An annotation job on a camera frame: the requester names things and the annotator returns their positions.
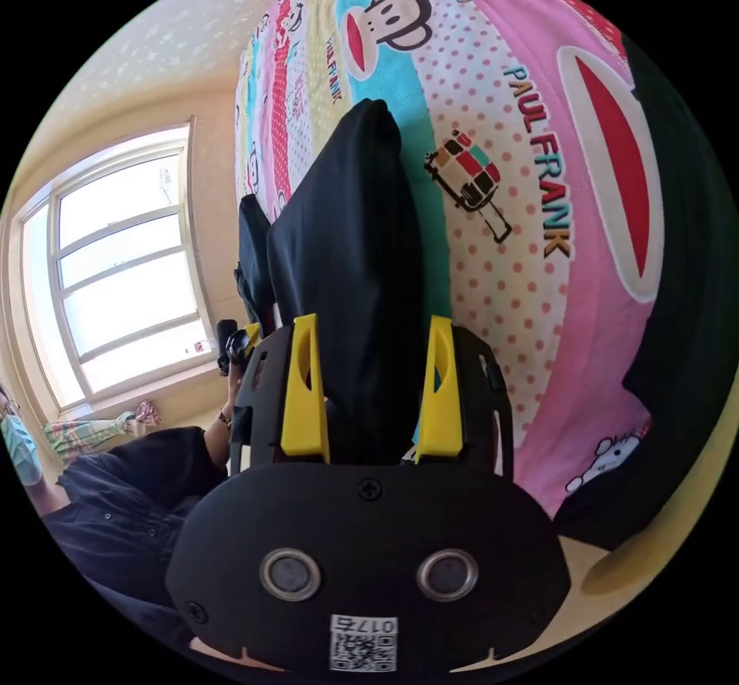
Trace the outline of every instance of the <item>label sticker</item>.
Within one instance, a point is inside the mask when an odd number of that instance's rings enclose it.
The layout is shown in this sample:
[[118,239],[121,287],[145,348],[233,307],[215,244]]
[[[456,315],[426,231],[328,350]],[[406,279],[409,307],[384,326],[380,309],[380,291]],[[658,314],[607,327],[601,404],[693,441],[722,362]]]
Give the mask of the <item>label sticker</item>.
[[395,672],[397,654],[397,618],[331,616],[331,670]]

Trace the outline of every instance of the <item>monkey face print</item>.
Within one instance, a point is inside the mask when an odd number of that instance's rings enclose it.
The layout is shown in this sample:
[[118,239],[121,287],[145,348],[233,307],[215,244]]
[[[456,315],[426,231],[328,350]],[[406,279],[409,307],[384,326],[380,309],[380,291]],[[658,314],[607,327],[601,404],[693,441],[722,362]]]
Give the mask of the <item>monkey face print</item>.
[[430,0],[372,0],[366,8],[350,8],[340,29],[347,71],[356,79],[368,79],[383,44],[397,52],[421,48],[432,35],[431,12]]

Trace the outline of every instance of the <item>person's hand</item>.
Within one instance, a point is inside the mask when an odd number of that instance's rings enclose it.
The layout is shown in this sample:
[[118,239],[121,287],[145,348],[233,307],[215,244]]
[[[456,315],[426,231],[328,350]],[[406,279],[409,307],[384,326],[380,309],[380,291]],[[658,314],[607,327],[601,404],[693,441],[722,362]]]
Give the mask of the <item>person's hand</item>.
[[229,398],[223,407],[223,415],[231,420],[233,416],[233,404],[236,402],[236,396],[239,394],[241,380],[244,377],[244,370],[238,364],[231,362],[229,364]]

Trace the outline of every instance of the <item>bed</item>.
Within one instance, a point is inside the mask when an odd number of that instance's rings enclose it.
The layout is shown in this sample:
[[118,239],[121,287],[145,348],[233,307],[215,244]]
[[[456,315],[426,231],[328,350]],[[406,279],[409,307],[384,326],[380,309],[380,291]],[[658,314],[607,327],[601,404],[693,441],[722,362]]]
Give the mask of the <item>bed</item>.
[[619,31],[577,0],[276,0],[241,56],[237,196],[271,222],[347,110],[386,101],[426,315],[493,348],[515,481],[551,516],[649,440],[622,381],[664,215],[633,88]]

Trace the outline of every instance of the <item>face mask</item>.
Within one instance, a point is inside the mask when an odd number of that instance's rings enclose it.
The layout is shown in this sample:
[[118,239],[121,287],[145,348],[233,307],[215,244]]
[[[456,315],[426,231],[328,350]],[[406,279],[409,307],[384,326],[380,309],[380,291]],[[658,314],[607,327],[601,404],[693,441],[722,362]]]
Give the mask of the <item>face mask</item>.
[[43,472],[36,456],[36,445],[20,417],[5,416],[0,429],[18,478],[26,487],[35,485]]

